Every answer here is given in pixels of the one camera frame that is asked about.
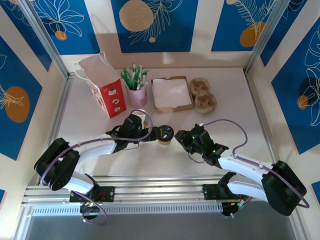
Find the paper tray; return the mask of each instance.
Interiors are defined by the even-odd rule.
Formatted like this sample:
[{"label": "paper tray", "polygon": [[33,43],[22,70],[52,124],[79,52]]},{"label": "paper tray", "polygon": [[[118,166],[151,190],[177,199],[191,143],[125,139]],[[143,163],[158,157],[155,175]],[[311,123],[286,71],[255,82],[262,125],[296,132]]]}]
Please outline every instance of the paper tray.
[{"label": "paper tray", "polygon": [[152,88],[152,93],[153,93],[153,98],[154,98],[154,106],[155,106],[155,110],[158,114],[160,113],[172,113],[172,112],[178,112],[178,111],[184,111],[184,110],[191,110],[194,107],[194,100],[192,97],[192,93],[191,90],[189,88],[189,83],[187,81],[186,76],[173,76],[170,78],[158,78],[158,79],[165,79],[165,80],[178,80],[178,79],[183,79],[185,80],[185,84],[187,87],[187,91],[188,91],[188,96],[190,98],[190,104],[186,104],[186,105],[179,105],[179,106],[170,106],[170,107],[156,107],[156,100],[155,100],[155,89],[154,89],[154,80],[151,80],[151,88]]}]

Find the vent grille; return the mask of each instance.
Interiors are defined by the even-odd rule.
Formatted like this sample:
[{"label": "vent grille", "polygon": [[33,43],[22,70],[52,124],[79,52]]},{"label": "vent grille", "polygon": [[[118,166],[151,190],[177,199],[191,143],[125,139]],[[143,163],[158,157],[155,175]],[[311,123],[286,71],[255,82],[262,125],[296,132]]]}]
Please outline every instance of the vent grille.
[{"label": "vent grille", "polygon": [[[220,213],[222,204],[211,203],[176,203],[176,204],[128,204],[106,205],[104,210],[109,215],[119,214],[187,214]],[[80,206],[35,206],[32,216],[74,216],[80,214]]]}]

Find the red paper bag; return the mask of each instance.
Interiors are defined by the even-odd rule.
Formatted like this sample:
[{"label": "red paper bag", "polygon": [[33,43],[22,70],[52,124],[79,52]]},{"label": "red paper bag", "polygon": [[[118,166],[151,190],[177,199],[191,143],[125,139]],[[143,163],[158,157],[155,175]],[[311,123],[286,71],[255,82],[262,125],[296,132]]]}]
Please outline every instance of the red paper bag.
[{"label": "red paper bag", "polygon": [[109,118],[127,109],[120,75],[106,60],[103,51],[81,60],[74,66],[78,66],[83,72],[84,77],[81,77],[74,69],[79,78],[86,80],[93,96]]}]

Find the pink cup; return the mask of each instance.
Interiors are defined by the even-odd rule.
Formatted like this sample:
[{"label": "pink cup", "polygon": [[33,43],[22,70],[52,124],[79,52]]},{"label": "pink cup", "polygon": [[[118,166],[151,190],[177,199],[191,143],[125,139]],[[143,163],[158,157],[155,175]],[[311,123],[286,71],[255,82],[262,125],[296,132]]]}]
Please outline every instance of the pink cup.
[{"label": "pink cup", "polygon": [[143,86],[140,90],[130,90],[127,85],[126,92],[128,93],[129,103],[133,108],[142,108],[147,104],[147,88]]}]

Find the white table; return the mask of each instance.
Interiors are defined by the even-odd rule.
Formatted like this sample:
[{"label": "white table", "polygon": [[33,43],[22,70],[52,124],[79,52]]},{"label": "white table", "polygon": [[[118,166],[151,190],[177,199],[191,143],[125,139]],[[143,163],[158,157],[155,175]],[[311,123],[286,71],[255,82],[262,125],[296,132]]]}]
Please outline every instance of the white table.
[{"label": "white table", "polygon": [[[172,76],[186,76],[188,81],[198,77],[207,78],[211,85],[210,92],[217,99],[217,108],[208,114],[200,114],[195,108],[157,114],[151,84],[148,84],[147,105],[144,109],[150,114],[155,126],[170,125],[177,132],[191,130],[195,123],[207,123],[221,118],[230,119],[243,126],[248,133],[248,143],[240,148],[238,153],[265,162],[272,161],[241,68],[150,69],[147,80],[150,82],[151,79]],[[73,80],[58,136],[72,145],[79,141],[98,138],[114,126],[123,123],[133,109],[127,100],[126,103],[126,112],[108,119],[94,99],[86,81],[76,77]],[[217,122],[207,126],[206,129],[213,141],[230,148],[243,143],[245,139],[241,130],[232,123]],[[200,155],[194,154],[193,157],[201,160]],[[99,156],[79,164],[76,169],[80,173],[94,176],[220,175],[226,172],[206,163],[194,163],[175,139],[169,146],[161,146],[157,141],[146,142],[140,144],[139,149]]]}]

